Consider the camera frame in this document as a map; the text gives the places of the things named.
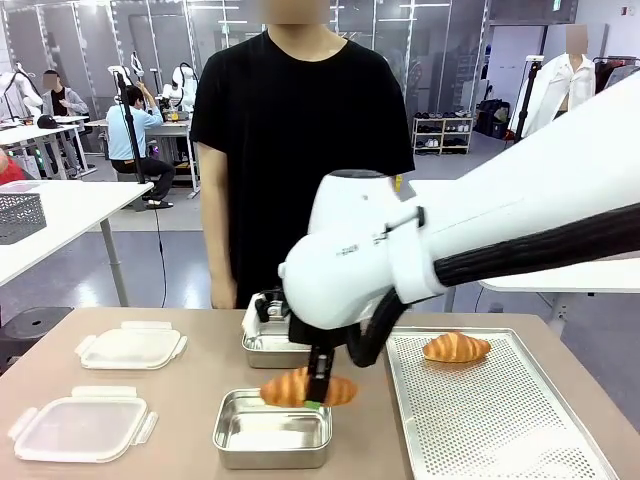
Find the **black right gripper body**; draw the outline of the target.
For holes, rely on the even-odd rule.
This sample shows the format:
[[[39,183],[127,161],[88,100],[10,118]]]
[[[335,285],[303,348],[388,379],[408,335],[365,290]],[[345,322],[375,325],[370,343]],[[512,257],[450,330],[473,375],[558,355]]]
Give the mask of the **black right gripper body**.
[[[304,323],[295,314],[290,315],[288,339],[292,343],[333,349],[347,342],[350,327],[323,330]]]

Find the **person's right hand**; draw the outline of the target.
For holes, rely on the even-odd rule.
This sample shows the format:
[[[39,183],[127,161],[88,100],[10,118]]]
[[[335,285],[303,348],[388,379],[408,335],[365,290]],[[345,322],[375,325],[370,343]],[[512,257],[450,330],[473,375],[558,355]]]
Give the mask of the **person's right hand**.
[[[234,309],[237,287],[232,277],[216,276],[211,281],[211,306],[214,309]]]

